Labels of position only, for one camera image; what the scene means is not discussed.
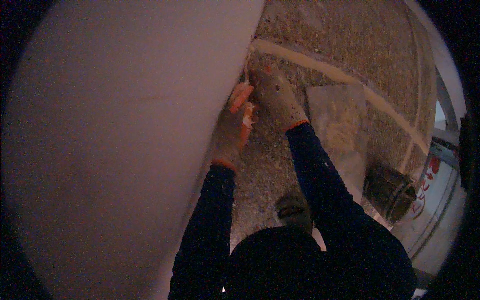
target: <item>painted strip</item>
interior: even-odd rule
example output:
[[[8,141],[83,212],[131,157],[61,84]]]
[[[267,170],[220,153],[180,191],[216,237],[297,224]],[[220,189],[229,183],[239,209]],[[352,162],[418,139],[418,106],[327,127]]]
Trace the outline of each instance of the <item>painted strip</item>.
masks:
[[[428,146],[423,141],[421,134],[409,122],[387,102],[385,99],[375,93],[371,88],[364,85],[357,78],[346,74],[341,69],[323,61],[312,59],[304,54],[283,48],[277,44],[262,39],[252,41],[251,47],[261,53],[273,54],[275,56],[287,59],[300,66],[311,68],[322,72],[328,78],[343,84],[362,84],[366,99],[379,111],[388,114],[399,126],[401,126],[412,138],[413,142],[419,145],[425,155],[428,154]]]

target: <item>concrete wall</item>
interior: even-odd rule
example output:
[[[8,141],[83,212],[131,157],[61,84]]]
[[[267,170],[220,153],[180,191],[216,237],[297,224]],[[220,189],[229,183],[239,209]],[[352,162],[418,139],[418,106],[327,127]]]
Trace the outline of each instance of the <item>concrete wall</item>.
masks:
[[[2,120],[2,181],[57,298],[162,299],[263,2],[60,2]]]

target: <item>metal bucket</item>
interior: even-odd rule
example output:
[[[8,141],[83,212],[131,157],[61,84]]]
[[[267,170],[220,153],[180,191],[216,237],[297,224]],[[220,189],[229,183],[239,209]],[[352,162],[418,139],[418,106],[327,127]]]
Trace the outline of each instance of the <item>metal bucket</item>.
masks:
[[[416,198],[410,178],[382,166],[375,166],[367,173],[363,195],[390,225],[408,212]]]

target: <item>person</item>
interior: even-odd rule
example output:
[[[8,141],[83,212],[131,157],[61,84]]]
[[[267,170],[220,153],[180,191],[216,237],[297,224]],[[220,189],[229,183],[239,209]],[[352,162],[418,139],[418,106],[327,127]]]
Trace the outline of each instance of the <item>person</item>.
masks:
[[[248,236],[229,256],[242,112],[224,111],[211,167],[175,257],[168,298],[410,299],[416,277],[407,253],[353,201],[285,75],[268,68],[252,72],[252,83],[259,104],[285,131],[308,209],[278,205],[284,226]],[[325,252],[311,236],[312,221]]]

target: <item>dirty glove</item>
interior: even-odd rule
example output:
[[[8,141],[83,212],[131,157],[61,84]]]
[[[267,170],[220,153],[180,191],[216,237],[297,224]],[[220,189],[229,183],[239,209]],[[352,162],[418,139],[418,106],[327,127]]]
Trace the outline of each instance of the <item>dirty glove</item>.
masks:
[[[270,112],[278,128],[287,131],[309,122],[281,70],[271,66],[264,70],[251,71],[250,75],[255,98]]]
[[[237,170],[240,152],[248,141],[253,124],[255,105],[246,101],[247,97],[243,103],[231,99],[220,112],[212,141],[212,165]]]

